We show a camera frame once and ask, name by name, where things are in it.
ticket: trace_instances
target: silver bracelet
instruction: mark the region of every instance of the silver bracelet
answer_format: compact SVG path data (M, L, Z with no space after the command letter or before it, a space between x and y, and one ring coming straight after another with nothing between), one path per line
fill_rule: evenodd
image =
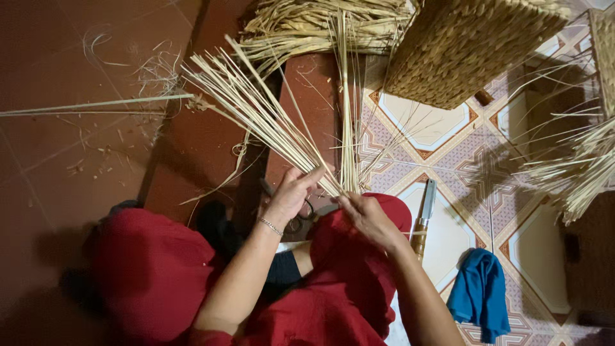
M278 231L278 229L276 228L276 226L273 226L273 223L265 220L263 217L259 218L260 222L263 222L265 225L269 226L269 228L271 228L277 235L282 236L284 235L284 231Z

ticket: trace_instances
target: woman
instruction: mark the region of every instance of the woman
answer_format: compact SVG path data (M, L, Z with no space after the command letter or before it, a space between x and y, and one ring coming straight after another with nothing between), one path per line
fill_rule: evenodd
M259 300L281 231L323 175L287 171L225 268L200 234L141 209L118 213L93 263L109 310L151 342L178 341L189 329L191 345L384 345L397 288L413 346L463 345L402 234L410 211L392 196L339 197L341 209L320 218L312 241L292 252L304 278L271 304Z

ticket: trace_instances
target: blue rag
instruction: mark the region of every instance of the blue rag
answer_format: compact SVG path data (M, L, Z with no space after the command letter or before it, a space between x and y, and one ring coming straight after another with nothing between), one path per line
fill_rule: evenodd
M496 337L510 332L505 293L498 258L490 251L474 249L461 265L446 306L455 321L481 327L481 342L495 344Z

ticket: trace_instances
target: wooden handle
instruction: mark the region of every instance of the wooden handle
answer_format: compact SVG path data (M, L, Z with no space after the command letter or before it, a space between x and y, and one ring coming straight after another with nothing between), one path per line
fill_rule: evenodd
M412 239L410 240L410 246L415 251L416 257L419 263L423 262L423 255L425 254L425 240L427 239L427 227L416 224L415 231L412 233Z

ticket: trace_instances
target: hand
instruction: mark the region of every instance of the hand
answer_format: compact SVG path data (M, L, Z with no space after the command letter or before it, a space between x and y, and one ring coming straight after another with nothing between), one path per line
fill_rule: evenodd
M353 192L348 195L350 199L340 196L338 202L359 232L387 252L393 251L399 241L405 241L376 198L363 197Z
M263 217L283 230L290 219L299 213L305 197L316 188L316 183L325 172L324 167L318 167L302 177L301 171L295 167L287 170Z

